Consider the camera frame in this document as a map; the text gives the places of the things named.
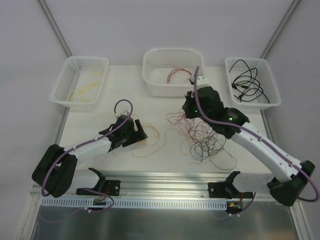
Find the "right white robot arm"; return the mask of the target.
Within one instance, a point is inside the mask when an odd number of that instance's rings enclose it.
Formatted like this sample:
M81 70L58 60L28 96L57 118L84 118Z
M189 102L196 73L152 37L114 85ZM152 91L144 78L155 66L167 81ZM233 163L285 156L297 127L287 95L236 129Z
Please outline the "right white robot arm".
M300 161L266 138L240 110L225 107L219 93L210 86L196 91L188 91L182 106L186 118L199 118L216 133L242 146L255 156L270 173L245 173L233 171L223 181L213 185L213 193L219 198L232 199L241 193L270 194L278 203L291 207L307 184L311 184L315 197L320 192L311 180L315 165L309 161Z

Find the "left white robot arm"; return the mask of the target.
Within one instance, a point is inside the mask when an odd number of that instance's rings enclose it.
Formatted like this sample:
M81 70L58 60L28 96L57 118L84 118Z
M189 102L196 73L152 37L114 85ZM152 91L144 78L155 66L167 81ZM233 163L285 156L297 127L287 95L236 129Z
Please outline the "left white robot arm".
M109 153L119 147L127 147L147 139L139 119L120 115L114 124L98 132L91 140L69 149L52 144L48 147L35 170L32 180L41 186L44 197L64 195L72 186L76 168L87 160Z

